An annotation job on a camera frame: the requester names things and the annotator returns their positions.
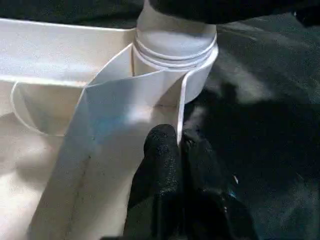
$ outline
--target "white plastic surface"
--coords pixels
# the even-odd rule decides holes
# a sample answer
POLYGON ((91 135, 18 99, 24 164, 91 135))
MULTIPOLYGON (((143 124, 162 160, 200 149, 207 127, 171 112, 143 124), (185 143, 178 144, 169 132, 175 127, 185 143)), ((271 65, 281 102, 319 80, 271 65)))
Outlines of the white plastic surface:
POLYGON ((137 21, 136 45, 159 63, 194 67, 212 51, 216 33, 215 25, 164 15, 145 0, 137 21))
POLYGON ((197 68, 177 72, 135 58, 134 30, 6 19, 0 29, 8 32, 0 39, 0 112, 10 116, 0 139, 9 169, 0 175, 0 239, 27 239, 27 229, 31 240, 121 234, 147 133, 172 124, 180 141, 184 104, 202 89, 217 46, 197 68), (49 135, 65 130, 60 148, 62 138, 49 135), (41 187, 24 179, 20 162, 45 165, 30 174, 41 187))

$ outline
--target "white plastic tube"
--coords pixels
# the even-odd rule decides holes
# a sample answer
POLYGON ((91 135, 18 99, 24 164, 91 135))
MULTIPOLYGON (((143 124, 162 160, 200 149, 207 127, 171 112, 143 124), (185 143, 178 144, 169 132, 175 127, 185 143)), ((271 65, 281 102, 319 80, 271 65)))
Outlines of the white plastic tube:
POLYGON ((159 68, 186 70, 204 63, 216 44, 216 26, 155 11, 144 1, 134 47, 159 68))

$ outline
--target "dark background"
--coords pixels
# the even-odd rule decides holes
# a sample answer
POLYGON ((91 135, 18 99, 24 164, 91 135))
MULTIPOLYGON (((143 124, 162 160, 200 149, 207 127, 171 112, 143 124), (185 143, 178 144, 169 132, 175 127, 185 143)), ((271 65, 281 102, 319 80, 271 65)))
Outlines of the dark background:
MULTIPOLYGON (((142 5, 1 0, 0 17, 132 28, 142 5)), ((185 128, 200 129, 235 174, 262 239, 320 239, 320 28, 264 16, 219 25, 218 44, 185 128)))

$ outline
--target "white tray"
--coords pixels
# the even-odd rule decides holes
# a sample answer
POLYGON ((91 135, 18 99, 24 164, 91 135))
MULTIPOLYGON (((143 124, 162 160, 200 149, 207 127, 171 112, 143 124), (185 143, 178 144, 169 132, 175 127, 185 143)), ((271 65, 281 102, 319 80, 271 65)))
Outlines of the white tray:
POLYGON ((180 141, 218 47, 181 74, 137 59, 134 29, 0 19, 0 30, 0 239, 120 235, 146 135, 171 124, 180 141))

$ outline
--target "gloved hand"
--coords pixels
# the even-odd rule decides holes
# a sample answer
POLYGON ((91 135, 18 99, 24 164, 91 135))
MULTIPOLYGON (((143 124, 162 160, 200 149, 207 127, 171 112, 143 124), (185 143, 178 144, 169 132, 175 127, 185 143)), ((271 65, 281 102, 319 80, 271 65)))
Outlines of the gloved hand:
POLYGON ((128 202, 124 236, 167 240, 258 239, 233 176, 210 143, 186 130, 181 154, 171 125, 154 127, 144 143, 128 202))

